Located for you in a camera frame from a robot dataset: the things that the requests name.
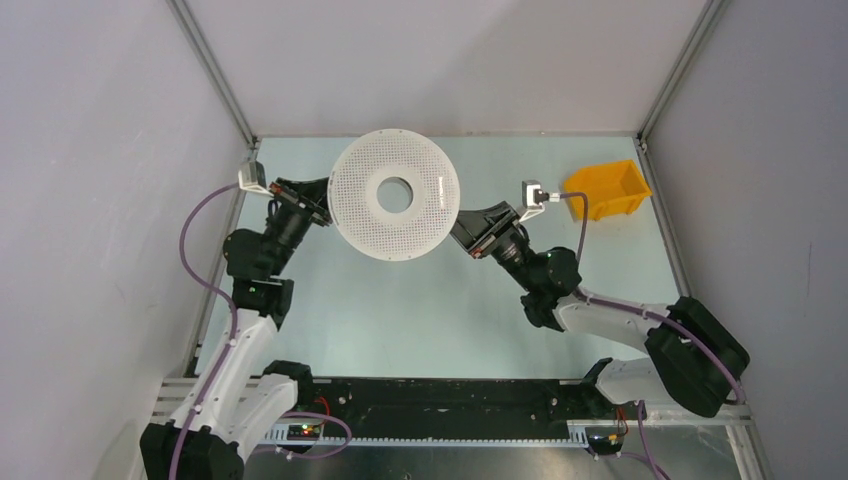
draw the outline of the metal frame bar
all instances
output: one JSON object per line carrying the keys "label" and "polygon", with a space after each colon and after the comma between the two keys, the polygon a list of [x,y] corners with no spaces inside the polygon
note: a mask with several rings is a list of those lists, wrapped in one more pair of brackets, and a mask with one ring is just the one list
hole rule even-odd
{"label": "metal frame bar", "polygon": [[686,39],[683,50],[671,68],[671,73],[669,73],[668,78],[666,78],[663,84],[660,94],[654,100],[647,117],[645,117],[645,121],[642,123],[642,128],[639,129],[638,137],[640,139],[651,136],[657,120],[659,120],[660,115],[668,107],[683,78],[692,68],[695,58],[701,52],[710,34],[715,30],[721,14],[724,13],[724,10],[729,4],[730,0],[709,0],[704,6],[704,9],[698,16],[698,20],[695,22],[695,27]]}
{"label": "metal frame bar", "polygon": [[[259,441],[259,445],[341,445],[343,437],[321,436],[318,441],[311,439],[289,440],[288,431],[290,424],[275,424],[265,434],[265,438]],[[433,440],[433,439],[391,439],[391,438],[354,438],[350,446],[356,447],[560,447],[560,448],[586,448],[589,445],[584,427],[568,425],[569,438],[551,440]]]}
{"label": "metal frame bar", "polygon": [[728,425],[727,438],[742,480],[774,478],[755,425]]}
{"label": "metal frame bar", "polygon": [[[259,145],[257,144],[256,148],[250,150],[247,159],[255,160],[258,153]],[[238,224],[239,215],[241,214],[241,208],[244,205],[245,196],[245,192],[239,189],[235,198],[233,198],[233,201],[227,211],[226,226],[221,231],[221,237],[218,241],[219,245],[223,245],[226,236],[235,230]],[[224,262],[224,258],[221,255],[218,255],[215,258],[215,262],[212,264],[211,274],[207,277],[209,278],[210,283],[217,285],[221,282],[221,278],[223,278],[224,272],[226,271],[226,265],[227,264]],[[203,346],[202,340],[206,336],[206,330],[209,328],[209,320],[212,318],[212,310],[215,306],[215,297],[216,294],[214,292],[207,289],[203,290],[200,315],[195,321],[192,335],[189,338],[188,349],[183,357],[182,363],[180,364],[180,371],[183,372],[183,375],[186,377],[194,376],[194,365],[200,356],[200,348]]]}
{"label": "metal frame bar", "polygon": [[[151,415],[151,422],[165,423],[173,411],[182,403],[189,394],[196,378],[166,378],[162,382],[162,388],[156,399],[156,404]],[[242,392],[239,401],[243,401],[250,392],[259,384],[258,379],[250,379]],[[648,403],[648,416],[643,422],[651,427],[680,427],[680,426],[727,426],[728,428],[753,427],[754,421],[751,410],[747,405],[725,405],[714,418],[704,418],[686,410],[677,404]],[[635,420],[629,420],[631,427],[636,427]],[[568,425],[574,427],[615,427],[615,420],[584,419],[568,420]]]}
{"label": "metal frame bar", "polygon": [[674,232],[674,227],[671,223],[668,209],[665,206],[665,201],[657,181],[656,171],[651,164],[651,157],[647,151],[647,146],[644,142],[634,138],[636,152],[639,155],[639,165],[642,167],[642,174],[645,176],[645,181],[648,187],[654,194],[651,196],[651,203],[654,206],[654,214],[657,217],[657,223],[660,226],[660,233],[665,243],[666,253],[671,262],[671,272],[674,275],[674,281],[677,283],[677,290],[681,295],[692,295],[692,284],[689,282],[689,277],[686,275],[686,268],[683,262],[683,257],[680,255],[679,243],[677,235]]}
{"label": "metal frame bar", "polygon": [[233,93],[232,88],[230,88],[230,84],[227,83],[227,79],[224,77],[221,66],[218,65],[215,55],[212,54],[212,50],[209,48],[209,43],[206,41],[203,31],[200,29],[200,26],[197,24],[197,20],[191,13],[191,9],[186,3],[186,0],[168,0],[168,5],[171,7],[174,17],[183,29],[183,33],[185,33],[186,39],[191,45],[192,50],[194,50],[194,53],[197,54],[197,59],[200,61],[200,65],[209,76],[209,81],[212,83],[212,87],[215,89],[215,92],[218,93],[218,96],[224,103],[224,107],[227,109],[227,112],[230,114],[230,117],[233,119],[233,122],[236,124],[239,132],[241,132],[244,143],[248,148],[253,148],[256,143],[256,136],[253,134],[253,130],[250,129],[250,125],[247,123],[247,118],[244,116],[244,112],[242,112],[241,107],[236,101],[235,94]]}
{"label": "metal frame bar", "polygon": [[[256,138],[337,138],[337,137],[361,137],[368,131],[358,132],[335,132],[335,133],[281,133],[262,132],[256,134]],[[560,130],[416,130],[425,137],[633,137],[637,135],[636,130],[587,130],[582,131],[560,131]]]}

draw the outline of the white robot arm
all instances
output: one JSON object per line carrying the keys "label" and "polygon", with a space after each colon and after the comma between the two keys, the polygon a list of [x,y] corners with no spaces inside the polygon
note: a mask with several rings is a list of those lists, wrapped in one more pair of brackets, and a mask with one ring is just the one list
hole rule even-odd
{"label": "white robot arm", "polygon": [[[238,310],[238,332],[230,340],[229,329],[218,341],[213,362],[223,358],[217,375],[207,387],[201,402],[197,398],[215,368],[207,368],[194,384],[185,401],[171,415],[173,426],[182,428],[190,410],[195,412],[192,430],[208,429],[224,443],[237,444],[238,455],[246,459],[268,426],[297,403],[297,382],[286,375],[265,375],[256,389],[241,404],[239,399],[245,389],[250,371],[258,356],[271,343],[277,326],[268,316],[255,310]],[[224,349],[229,347],[226,356]]]}
{"label": "white robot arm", "polygon": [[715,416],[736,385],[728,380],[739,378],[750,357],[701,302],[681,297],[673,305],[646,305],[597,295],[580,287],[582,240],[577,254],[564,247],[539,253],[530,248],[521,223],[544,212],[545,202],[572,195],[587,200],[583,194],[547,193],[538,181],[525,180],[521,208],[501,202],[460,210],[451,236],[472,258],[492,256],[524,288],[521,304],[535,327],[597,335],[650,357],[604,360],[596,365],[600,372],[593,368],[596,387],[611,404],[673,400]]}

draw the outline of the black mount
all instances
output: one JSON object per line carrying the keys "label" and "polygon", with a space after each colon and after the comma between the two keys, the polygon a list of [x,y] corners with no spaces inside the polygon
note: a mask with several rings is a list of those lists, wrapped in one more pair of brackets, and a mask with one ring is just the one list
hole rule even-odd
{"label": "black mount", "polygon": [[[569,437],[568,420],[613,417],[595,383],[590,372],[573,382],[331,377],[313,388],[355,438],[553,440]],[[345,435],[334,423],[324,430]]]}
{"label": "black mount", "polygon": [[[173,420],[165,425],[150,423],[141,434],[139,446],[144,470],[149,480],[167,480],[171,457],[180,435]],[[189,430],[180,451],[180,479],[232,480],[244,475],[244,460],[238,455],[238,444],[224,443],[209,427]]]}
{"label": "black mount", "polygon": [[[739,380],[751,357],[707,307],[680,297],[668,311],[669,318],[704,342]],[[666,325],[648,332],[645,348],[671,398],[702,417],[716,416],[732,388],[713,362],[695,345],[681,342],[677,331]]]}
{"label": "black mount", "polygon": [[327,182],[327,178],[311,182],[278,178],[269,188],[274,198],[268,202],[265,231],[241,228],[224,241],[236,306],[270,315],[278,329],[291,307],[294,281],[272,277],[283,271],[312,224],[332,223]]}
{"label": "black mount", "polygon": [[483,210],[460,210],[451,236],[473,258],[494,257],[527,291],[521,304],[533,326],[561,332],[553,310],[559,299],[570,295],[582,280],[577,258],[563,247],[534,252],[518,219],[518,213],[506,202]]}
{"label": "black mount", "polygon": [[265,370],[262,371],[262,376],[265,375],[285,375],[297,382],[297,403],[295,410],[300,410],[311,406],[315,402],[315,388],[313,387],[312,369],[309,365],[298,362],[290,362],[288,360],[274,360]]}

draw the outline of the red wire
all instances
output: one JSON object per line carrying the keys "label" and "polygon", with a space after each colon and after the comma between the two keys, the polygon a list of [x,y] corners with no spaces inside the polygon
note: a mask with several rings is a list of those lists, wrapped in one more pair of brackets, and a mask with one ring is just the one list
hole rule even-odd
{"label": "red wire", "polygon": [[618,407],[616,409],[615,416],[618,420],[620,420],[620,422],[618,422],[619,426],[621,426],[621,422],[624,422],[624,429],[625,430],[624,430],[624,433],[622,433],[621,435],[624,436],[624,435],[627,435],[628,433],[630,433],[630,425],[627,424],[627,416],[624,414],[624,409],[621,408],[621,407]]}
{"label": "red wire", "polygon": [[[326,411],[327,411],[327,413],[326,413],[325,415],[328,415],[328,416],[330,415],[330,404],[329,404],[329,403],[327,403],[327,399],[326,399],[326,398],[324,398],[324,397],[318,397],[318,398],[316,398],[316,399],[315,399],[315,403],[323,403],[323,404],[324,404],[324,410],[326,410]],[[321,426],[324,426],[324,424],[325,424],[325,423],[327,423],[327,421],[326,421],[326,420],[324,420],[323,422],[321,422]]]}

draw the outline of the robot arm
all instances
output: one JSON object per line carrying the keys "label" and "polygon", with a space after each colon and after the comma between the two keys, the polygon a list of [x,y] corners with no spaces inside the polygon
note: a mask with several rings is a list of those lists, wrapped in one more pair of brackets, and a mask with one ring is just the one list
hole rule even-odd
{"label": "robot arm", "polygon": [[[275,361],[256,389],[239,399],[259,355],[273,340],[291,306],[294,282],[277,278],[306,231],[331,222],[327,180],[292,182],[277,179],[265,188],[264,171],[248,162],[239,172],[242,190],[270,197],[265,231],[239,229],[227,236],[223,255],[233,277],[237,307],[235,334],[229,328],[185,401],[165,425],[151,423],[140,446],[147,478],[169,478],[181,432],[177,478],[242,478],[250,452],[285,412],[313,406],[309,367]],[[314,419],[292,419],[313,424]]]}
{"label": "robot arm", "polygon": [[715,416],[731,385],[703,352],[657,318],[671,319],[691,332],[737,379],[750,362],[745,349],[693,298],[645,305],[582,289],[575,253],[563,247],[535,252],[521,225],[542,213],[548,200],[559,200],[559,195],[545,193],[539,182],[525,181],[519,211],[506,202],[461,210],[451,236],[472,258],[494,257],[524,288],[521,304],[535,327],[598,335],[648,354],[630,362],[604,360],[593,368],[596,387],[612,404],[671,398],[693,413]]}

